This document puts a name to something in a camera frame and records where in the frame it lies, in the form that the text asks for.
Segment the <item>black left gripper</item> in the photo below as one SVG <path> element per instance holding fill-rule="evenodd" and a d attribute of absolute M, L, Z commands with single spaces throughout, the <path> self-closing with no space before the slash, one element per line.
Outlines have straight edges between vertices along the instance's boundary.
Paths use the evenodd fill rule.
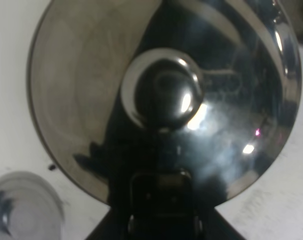
<path fill-rule="evenodd" d="M 117 175 L 89 240 L 242 240 L 215 209 L 201 215 L 186 171 Z"/>

